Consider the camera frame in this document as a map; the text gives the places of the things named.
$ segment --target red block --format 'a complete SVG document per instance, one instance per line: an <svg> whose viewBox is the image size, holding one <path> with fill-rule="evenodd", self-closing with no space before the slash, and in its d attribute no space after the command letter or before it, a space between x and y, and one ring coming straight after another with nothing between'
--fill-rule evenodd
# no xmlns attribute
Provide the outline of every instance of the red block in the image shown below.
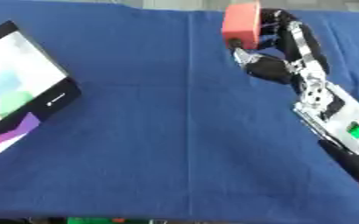
<svg viewBox="0 0 359 224"><path fill-rule="evenodd" d="M244 49L256 49L260 35L260 3L230 5L224 16L222 34L226 41L242 40Z"/></svg>

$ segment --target green object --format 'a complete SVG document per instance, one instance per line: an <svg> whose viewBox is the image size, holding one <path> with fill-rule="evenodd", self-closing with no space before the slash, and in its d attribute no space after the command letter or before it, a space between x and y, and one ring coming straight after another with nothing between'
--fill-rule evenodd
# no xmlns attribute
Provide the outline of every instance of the green object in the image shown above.
<svg viewBox="0 0 359 224"><path fill-rule="evenodd" d="M111 219L101 218L69 218L67 224L113 224Z"/></svg>
<svg viewBox="0 0 359 224"><path fill-rule="evenodd" d="M352 137L358 139L359 138L359 124L353 122L353 124L348 128L348 133L351 134Z"/></svg>
<svg viewBox="0 0 359 224"><path fill-rule="evenodd" d="M2 118L6 117L32 99L33 96L26 91L11 92L2 95L0 97L0 116Z"/></svg>

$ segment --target pink graphic on screen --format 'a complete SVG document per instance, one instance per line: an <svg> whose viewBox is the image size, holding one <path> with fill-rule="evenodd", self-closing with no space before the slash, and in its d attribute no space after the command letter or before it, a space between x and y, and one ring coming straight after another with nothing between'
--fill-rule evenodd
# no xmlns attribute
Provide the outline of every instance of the pink graphic on screen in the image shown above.
<svg viewBox="0 0 359 224"><path fill-rule="evenodd" d="M35 129L40 124L39 119L32 113L28 113L23 121L14 129L0 135L0 144L20 137Z"/></svg>

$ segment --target blue tablecloth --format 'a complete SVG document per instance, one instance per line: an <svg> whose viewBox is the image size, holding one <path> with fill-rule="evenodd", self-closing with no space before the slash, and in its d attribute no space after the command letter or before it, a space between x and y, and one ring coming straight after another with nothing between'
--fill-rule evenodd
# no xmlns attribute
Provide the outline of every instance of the blue tablecloth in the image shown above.
<svg viewBox="0 0 359 224"><path fill-rule="evenodd" d="M359 100L359 13L295 14ZM220 12L0 0L7 19L83 96L0 155L0 216L359 223L359 185L289 87L238 68Z"/></svg>

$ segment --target blue cloth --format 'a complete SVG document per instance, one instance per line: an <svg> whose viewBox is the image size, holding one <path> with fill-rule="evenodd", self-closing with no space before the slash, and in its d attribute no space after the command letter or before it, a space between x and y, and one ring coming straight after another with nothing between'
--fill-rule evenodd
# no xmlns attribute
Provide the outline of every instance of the blue cloth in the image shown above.
<svg viewBox="0 0 359 224"><path fill-rule="evenodd" d="M359 99L359 13L296 12ZM0 155L0 216L359 223L359 184L245 75L220 12L0 0L82 98Z"/></svg>

